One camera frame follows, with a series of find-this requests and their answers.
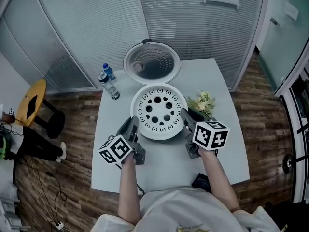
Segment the white plug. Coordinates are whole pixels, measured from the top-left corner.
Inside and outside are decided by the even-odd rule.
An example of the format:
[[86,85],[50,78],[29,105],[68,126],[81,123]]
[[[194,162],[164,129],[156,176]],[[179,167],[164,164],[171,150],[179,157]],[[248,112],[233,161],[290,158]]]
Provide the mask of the white plug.
[[58,230],[61,230],[64,227],[63,222],[59,222],[58,224],[56,224],[56,227]]

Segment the shirt sleeve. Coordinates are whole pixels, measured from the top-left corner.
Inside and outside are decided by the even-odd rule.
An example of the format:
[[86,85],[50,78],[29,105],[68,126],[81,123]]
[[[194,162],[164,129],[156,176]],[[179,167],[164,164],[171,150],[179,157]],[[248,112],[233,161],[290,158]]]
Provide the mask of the shirt sleeve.
[[3,104],[0,103],[0,120],[2,120]]
[[91,232],[131,232],[135,226],[123,219],[104,214],[99,217]]
[[268,213],[258,207],[255,212],[249,214],[246,211],[239,210],[233,213],[240,225],[251,232],[280,232],[280,229],[271,219]]

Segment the person's leg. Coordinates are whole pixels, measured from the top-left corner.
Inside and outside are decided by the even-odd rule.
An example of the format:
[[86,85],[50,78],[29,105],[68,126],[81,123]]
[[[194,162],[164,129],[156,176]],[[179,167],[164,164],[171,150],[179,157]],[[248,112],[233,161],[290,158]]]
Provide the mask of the person's leg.
[[24,128],[24,141],[19,153],[37,157],[43,160],[56,160],[62,156],[62,149],[54,146],[41,137],[35,130]]

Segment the yellow wooden table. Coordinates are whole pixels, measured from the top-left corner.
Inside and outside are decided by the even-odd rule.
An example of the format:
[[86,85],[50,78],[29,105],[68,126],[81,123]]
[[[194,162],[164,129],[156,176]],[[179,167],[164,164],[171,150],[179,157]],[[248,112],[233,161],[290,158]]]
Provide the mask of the yellow wooden table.
[[[47,135],[49,138],[56,138],[61,133],[64,123],[65,123],[65,115],[63,112],[54,108],[47,100],[44,99],[46,94],[46,81],[39,80],[37,81],[24,95],[17,111],[16,121],[17,124],[29,127],[34,121],[38,125],[42,126],[46,129]],[[27,111],[29,102],[33,97],[37,95],[37,99],[35,102],[35,110],[29,118],[27,118]],[[48,122],[41,119],[37,116],[38,110],[44,104],[47,108],[54,112],[54,114],[50,117]]]

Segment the white t-shirt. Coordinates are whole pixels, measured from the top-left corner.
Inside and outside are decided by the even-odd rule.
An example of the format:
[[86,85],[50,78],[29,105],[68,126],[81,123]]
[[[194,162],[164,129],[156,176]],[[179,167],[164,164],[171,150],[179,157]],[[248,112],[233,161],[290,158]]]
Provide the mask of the white t-shirt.
[[[3,113],[3,105],[0,104],[0,120],[2,120],[2,113]],[[7,137],[8,139],[11,140],[12,142],[12,146],[11,146],[11,152],[17,154],[18,150],[24,140],[24,136],[23,136],[23,130],[24,128],[20,125],[16,125],[16,124],[11,124],[11,125],[7,125],[5,124],[4,127],[8,130],[12,130],[14,132],[16,132],[16,134],[19,135],[14,135],[12,133],[6,134],[5,137]]]
[[262,207],[253,214],[231,213],[212,194],[196,188],[175,188],[145,194],[143,218],[136,226],[102,215],[92,232],[280,232]]

